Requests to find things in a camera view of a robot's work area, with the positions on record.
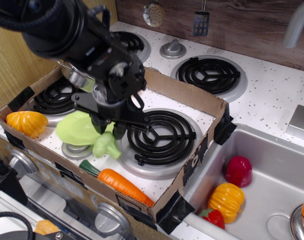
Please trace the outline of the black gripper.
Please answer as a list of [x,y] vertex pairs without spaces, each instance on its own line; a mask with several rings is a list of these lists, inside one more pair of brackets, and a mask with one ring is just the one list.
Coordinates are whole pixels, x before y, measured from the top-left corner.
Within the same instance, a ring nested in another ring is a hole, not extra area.
[[[144,37],[138,36],[146,45],[144,60],[147,60],[150,45]],[[92,92],[72,97],[77,109],[90,114],[91,122],[99,134],[105,133],[110,122],[115,122],[113,135],[116,140],[121,140],[128,128],[146,130],[150,123],[150,118],[143,112],[144,103],[138,96],[138,92],[146,88],[143,62],[134,52],[122,46],[129,58],[117,55],[116,63],[106,70],[104,79],[84,73],[95,79]]]

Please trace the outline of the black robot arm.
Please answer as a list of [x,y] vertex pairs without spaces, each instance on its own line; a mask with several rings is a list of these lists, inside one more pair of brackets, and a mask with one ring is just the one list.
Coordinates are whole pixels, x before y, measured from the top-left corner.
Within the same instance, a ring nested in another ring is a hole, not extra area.
[[150,118],[138,93],[146,88],[142,61],[110,31],[110,12],[80,0],[0,0],[0,27],[21,32],[37,56],[63,60],[94,79],[88,93],[72,101],[88,113],[97,132],[114,122],[116,139],[129,129],[147,131]]

